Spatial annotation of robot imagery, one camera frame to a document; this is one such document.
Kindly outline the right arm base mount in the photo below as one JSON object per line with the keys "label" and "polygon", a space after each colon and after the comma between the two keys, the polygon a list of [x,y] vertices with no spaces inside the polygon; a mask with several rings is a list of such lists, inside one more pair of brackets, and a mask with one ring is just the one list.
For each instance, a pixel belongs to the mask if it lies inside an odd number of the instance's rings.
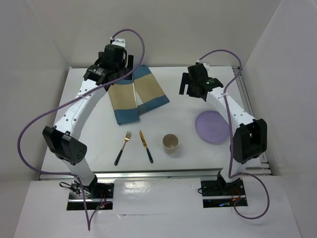
{"label": "right arm base mount", "polygon": [[220,189],[215,180],[203,180],[197,192],[202,196],[204,208],[233,207],[236,201],[236,206],[248,206],[242,180],[225,189]]}

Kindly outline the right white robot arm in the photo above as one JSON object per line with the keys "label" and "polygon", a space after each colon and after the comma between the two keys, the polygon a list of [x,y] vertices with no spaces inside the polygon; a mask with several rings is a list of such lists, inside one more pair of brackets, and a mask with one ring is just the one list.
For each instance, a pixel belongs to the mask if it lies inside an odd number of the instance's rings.
{"label": "right white robot arm", "polygon": [[203,99],[228,122],[233,137],[229,147],[231,158],[217,174],[216,182],[209,186],[209,190],[223,195],[231,194],[251,160],[258,158],[267,149],[266,122],[245,112],[224,91],[218,79],[208,76],[202,63],[188,67],[188,71],[183,73],[179,93]]}

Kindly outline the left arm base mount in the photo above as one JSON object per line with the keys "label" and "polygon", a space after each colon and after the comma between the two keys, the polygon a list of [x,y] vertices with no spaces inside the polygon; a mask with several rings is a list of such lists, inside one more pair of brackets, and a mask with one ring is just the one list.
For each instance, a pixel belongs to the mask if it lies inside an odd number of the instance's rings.
{"label": "left arm base mount", "polygon": [[[62,181],[59,186],[69,189],[67,211],[84,210],[83,196],[79,183],[73,181],[68,184]],[[114,182],[98,183],[97,188],[92,192],[85,190],[87,210],[95,210],[98,206],[100,206],[100,210],[112,210],[113,193]]]}

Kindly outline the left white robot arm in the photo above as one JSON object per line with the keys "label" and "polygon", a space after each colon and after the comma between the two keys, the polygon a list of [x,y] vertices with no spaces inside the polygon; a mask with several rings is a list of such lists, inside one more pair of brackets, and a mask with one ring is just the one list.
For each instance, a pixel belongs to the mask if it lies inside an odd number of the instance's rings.
{"label": "left white robot arm", "polygon": [[94,92],[91,90],[128,74],[133,68],[133,56],[128,55],[125,45],[123,38],[111,39],[84,74],[77,101],[70,105],[53,127],[47,126],[43,130],[49,150],[66,164],[72,174],[78,175],[73,189],[87,198],[97,194],[98,180],[85,159],[87,146],[79,138],[87,119],[108,87]]}

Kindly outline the purple plate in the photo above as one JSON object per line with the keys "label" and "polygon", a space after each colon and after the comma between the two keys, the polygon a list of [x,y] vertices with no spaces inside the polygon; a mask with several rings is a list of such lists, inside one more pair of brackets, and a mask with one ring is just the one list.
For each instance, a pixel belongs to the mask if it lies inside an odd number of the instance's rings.
{"label": "purple plate", "polygon": [[214,145],[224,143],[229,137],[229,124],[217,111],[209,110],[200,113],[195,120],[198,136]]}

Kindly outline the gold fork green handle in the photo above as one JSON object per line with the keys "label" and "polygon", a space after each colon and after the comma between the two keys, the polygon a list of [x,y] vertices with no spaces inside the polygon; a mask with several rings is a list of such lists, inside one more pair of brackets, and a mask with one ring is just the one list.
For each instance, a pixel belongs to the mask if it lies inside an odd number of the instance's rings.
{"label": "gold fork green handle", "polygon": [[118,153],[118,155],[117,155],[117,157],[116,157],[116,159],[115,159],[115,161],[114,161],[114,165],[115,165],[115,166],[118,165],[119,160],[120,160],[120,158],[121,158],[121,155],[122,155],[122,153],[123,153],[123,150],[124,150],[124,148],[125,148],[125,145],[126,145],[126,143],[129,142],[130,139],[131,139],[131,134],[132,134],[131,131],[127,131],[127,133],[126,133],[126,135],[125,135],[125,138],[124,138],[124,144],[123,144],[121,150],[119,151],[119,153]]}

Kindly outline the blue and tan placemat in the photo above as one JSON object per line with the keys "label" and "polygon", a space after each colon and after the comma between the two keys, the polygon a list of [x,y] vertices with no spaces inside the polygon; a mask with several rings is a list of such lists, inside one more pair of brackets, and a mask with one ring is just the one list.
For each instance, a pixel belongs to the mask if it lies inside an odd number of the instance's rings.
{"label": "blue and tan placemat", "polygon": [[108,90],[118,125],[138,122],[140,115],[169,103],[148,66],[138,67],[132,80],[122,79]]}

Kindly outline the beige cup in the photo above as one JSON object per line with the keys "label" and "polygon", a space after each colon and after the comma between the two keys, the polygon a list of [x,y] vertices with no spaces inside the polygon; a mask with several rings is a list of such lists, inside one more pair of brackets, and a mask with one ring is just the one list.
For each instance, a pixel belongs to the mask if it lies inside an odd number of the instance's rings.
{"label": "beige cup", "polygon": [[162,146],[164,152],[167,154],[172,154],[176,151],[179,144],[178,137],[174,134],[167,134],[162,139]]}

